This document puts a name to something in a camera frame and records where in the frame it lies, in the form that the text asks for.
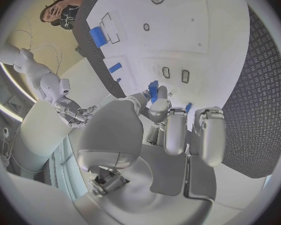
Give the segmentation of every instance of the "gray textured fabric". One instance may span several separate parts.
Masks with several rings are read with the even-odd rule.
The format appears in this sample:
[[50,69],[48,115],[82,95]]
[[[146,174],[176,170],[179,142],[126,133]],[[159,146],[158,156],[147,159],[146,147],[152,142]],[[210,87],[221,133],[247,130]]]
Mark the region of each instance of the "gray textured fabric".
[[[73,33],[106,89],[122,98],[125,94],[106,68],[104,55],[96,47],[86,22],[96,2],[83,1]],[[267,29],[251,9],[249,13],[248,53],[223,107],[227,123],[223,163],[250,178],[261,178],[273,172],[281,154],[281,58]],[[148,109],[142,114],[148,118]]]

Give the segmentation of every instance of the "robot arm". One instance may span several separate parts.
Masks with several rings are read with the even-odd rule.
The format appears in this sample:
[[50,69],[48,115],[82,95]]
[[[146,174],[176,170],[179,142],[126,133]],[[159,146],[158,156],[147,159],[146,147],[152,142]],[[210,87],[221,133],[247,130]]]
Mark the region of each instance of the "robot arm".
[[70,81],[60,79],[44,64],[34,60],[34,55],[27,49],[18,49],[5,44],[0,54],[0,62],[13,65],[18,73],[26,75],[31,89],[40,100],[48,101],[55,107],[60,118],[73,128],[85,127],[96,106],[82,109],[75,101],[66,97],[70,92]]

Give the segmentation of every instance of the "blue tab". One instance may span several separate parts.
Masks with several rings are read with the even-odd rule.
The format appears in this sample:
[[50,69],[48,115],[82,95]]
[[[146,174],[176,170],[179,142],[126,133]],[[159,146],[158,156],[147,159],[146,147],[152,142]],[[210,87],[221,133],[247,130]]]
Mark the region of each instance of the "blue tab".
[[101,27],[96,26],[93,29],[91,29],[89,33],[97,48],[100,48],[101,46],[107,44],[106,38],[101,30]]
[[153,82],[151,82],[148,86],[149,88],[149,92],[151,95],[151,102],[154,103],[157,100],[158,97],[158,81],[155,80]]
[[114,73],[116,70],[120,69],[122,67],[122,65],[118,62],[116,65],[113,65],[111,68],[109,68],[109,72],[112,74]]
[[186,105],[185,110],[187,113],[191,110],[192,106],[193,106],[193,104],[191,104],[191,103]]

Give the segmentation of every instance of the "blue object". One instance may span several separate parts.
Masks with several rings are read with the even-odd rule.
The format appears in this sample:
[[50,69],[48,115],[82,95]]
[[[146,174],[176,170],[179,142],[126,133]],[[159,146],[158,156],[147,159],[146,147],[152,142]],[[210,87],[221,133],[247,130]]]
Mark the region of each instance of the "blue object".
[[101,27],[96,26],[89,31],[97,48],[107,44],[106,38],[101,30]]
[[185,110],[187,113],[191,110],[192,106],[193,106],[193,104],[191,104],[191,103],[186,105]]
[[109,72],[112,74],[114,73],[116,70],[120,69],[122,67],[122,65],[118,62],[116,65],[113,65],[111,68],[109,68]]
[[158,97],[158,81],[151,82],[148,86],[151,95],[151,102],[154,103]]

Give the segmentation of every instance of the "woman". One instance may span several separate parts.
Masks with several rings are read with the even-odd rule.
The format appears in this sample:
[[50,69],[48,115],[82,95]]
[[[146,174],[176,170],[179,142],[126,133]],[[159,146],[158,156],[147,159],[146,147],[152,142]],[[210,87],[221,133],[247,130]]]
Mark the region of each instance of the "woman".
[[61,26],[63,29],[72,30],[77,11],[83,0],[57,0],[46,6],[40,13],[43,23],[51,23],[53,26]]

